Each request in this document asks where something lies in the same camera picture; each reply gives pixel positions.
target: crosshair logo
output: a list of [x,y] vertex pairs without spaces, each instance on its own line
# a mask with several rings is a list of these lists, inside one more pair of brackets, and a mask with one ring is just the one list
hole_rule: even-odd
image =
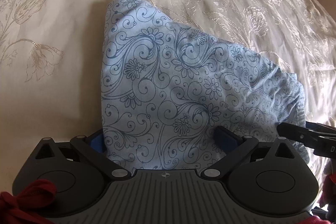
[[164,178],[167,178],[167,177],[169,177],[170,176],[170,174],[169,173],[167,173],[167,172],[164,172],[164,173],[162,173],[161,174]]

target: red strap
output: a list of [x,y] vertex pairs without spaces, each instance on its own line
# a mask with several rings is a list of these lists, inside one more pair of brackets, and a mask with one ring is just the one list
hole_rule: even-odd
[[331,224],[328,220],[322,220],[318,216],[311,216],[298,224]]
[[6,224],[53,224],[30,211],[43,208],[55,199],[56,187],[49,180],[39,179],[31,183],[18,196],[0,193],[0,223]]
[[331,181],[332,181],[333,183],[336,183],[336,174],[331,174],[331,175],[329,175],[329,178],[331,179]]

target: light blue fabric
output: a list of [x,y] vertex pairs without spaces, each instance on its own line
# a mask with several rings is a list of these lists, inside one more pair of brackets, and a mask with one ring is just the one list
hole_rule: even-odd
[[108,5],[101,96],[108,158],[131,172],[200,172],[225,155],[212,139],[219,125],[268,142],[279,122],[305,125],[295,75],[145,0]]

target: pink cloth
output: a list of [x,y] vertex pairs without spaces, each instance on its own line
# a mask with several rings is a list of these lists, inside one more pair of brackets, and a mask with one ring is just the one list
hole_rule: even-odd
[[310,218],[307,218],[298,224],[331,224],[331,223],[328,220],[322,220],[317,216],[311,216]]

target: bedspread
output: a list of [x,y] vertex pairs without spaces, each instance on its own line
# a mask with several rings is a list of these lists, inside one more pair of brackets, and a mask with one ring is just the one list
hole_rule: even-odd
[[[101,127],[100,73],[111,0],[0,0],[1,190],[46,136]],[[306,119],[335,126],[336,24],[316,0],[148,0],[174,21],[294,72]],[[311,160],[316,175],[324,165]]]

